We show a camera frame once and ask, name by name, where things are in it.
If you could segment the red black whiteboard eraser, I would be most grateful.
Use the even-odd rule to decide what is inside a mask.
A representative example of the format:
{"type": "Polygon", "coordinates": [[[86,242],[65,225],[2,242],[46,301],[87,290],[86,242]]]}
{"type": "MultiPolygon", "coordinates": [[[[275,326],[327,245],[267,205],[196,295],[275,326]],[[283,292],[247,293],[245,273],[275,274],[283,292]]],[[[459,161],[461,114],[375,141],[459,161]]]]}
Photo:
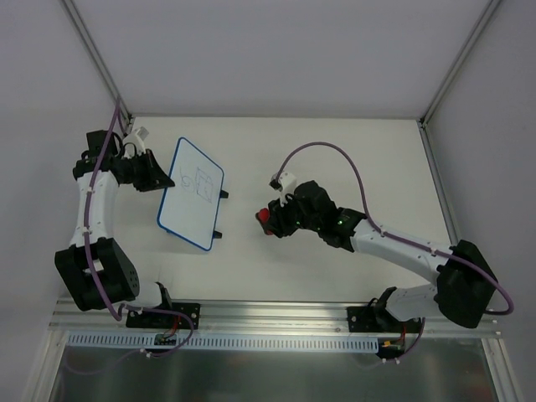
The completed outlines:
{"type": "Polygon", "coordinates": [[[266,225],[273,226],[273,221],[271,219],[271,213],[268,208],[261,209],[258,213],[255,214],[256,220],[259,222],[262,230],[266,225]]]}

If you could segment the blue framed whiteboard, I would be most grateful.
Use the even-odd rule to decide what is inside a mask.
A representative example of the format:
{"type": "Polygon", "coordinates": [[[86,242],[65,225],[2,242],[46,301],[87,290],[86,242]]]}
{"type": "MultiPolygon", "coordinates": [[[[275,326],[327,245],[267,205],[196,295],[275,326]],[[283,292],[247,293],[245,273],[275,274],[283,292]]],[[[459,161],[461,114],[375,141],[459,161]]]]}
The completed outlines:
{"type": "Polygon", "coordinates": [[[223,168],[189,139],[181,137],[169,177],[175,185],[163,192],[157,225],[202,251],[210,251],[224,190],[223,168]]]}

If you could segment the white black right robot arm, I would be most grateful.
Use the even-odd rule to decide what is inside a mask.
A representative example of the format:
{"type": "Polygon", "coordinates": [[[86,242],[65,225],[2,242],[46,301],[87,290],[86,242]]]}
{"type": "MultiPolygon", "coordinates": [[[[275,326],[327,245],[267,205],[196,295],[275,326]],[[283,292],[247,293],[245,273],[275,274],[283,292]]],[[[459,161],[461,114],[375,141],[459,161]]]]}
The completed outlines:
{"type": "Polygon", "coordinates": [[[497,278],[473,243],[419,248],[417,240],[374,228],[364,213],[338,207],[314,181],[270,201],[255,218],[266,235],[281,239],[309,230],[334,248],[378,257],[425,279],[423,286],[389,287],[374,303],[368,317],[385,332],[429,317],[473,329],[496,290],[497,278]]]}

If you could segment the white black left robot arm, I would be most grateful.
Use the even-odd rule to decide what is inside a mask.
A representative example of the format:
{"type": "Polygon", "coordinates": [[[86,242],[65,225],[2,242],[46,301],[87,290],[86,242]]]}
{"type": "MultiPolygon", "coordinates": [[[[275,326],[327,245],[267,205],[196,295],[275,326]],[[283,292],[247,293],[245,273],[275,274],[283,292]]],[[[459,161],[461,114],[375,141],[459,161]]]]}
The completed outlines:
{"type": "Polygon", "coordinates": [[[125,138],[104,130],[87,133],[88,148],[76,162],[73,176],[80,202],[70,245],[56,252],[54,263],[76,306],[82,311],[126,303],[146,308],[155,327],[174,318],[168,290],[160,282],[142,282],[113,234],[113,211],[122,184],[138,192],[171,188],[173,180],[145,146],[148,131],[139,127],[125,138]]]}

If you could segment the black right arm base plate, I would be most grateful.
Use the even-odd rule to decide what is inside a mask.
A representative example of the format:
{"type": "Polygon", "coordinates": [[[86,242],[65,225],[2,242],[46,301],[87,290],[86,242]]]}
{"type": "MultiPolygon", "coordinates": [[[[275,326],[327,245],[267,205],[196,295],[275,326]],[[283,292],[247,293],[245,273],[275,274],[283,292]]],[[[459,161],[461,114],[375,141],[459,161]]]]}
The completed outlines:
{"type": "Polygon", "coordinates": [[[366,333],[418,333],[422,327],[422,321],[410,319],[399,321],[392,317],[383,308],[375,306],[350,306],[346,308],[348,330],[350,332],[366,333]]]}

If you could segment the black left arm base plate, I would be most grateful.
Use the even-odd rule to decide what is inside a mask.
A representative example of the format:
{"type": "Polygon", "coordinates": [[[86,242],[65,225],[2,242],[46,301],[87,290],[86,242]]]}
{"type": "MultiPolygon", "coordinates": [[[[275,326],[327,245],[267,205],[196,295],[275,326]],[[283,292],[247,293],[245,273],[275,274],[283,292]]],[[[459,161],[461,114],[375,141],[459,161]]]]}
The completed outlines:
{"type": "Polygon", "coordinates": [[[198,329],[201,305],[194,302],[173,301],[170,307],[145,308],[140,312],[129,312],[126,326],[135,329],[198,329]]]}

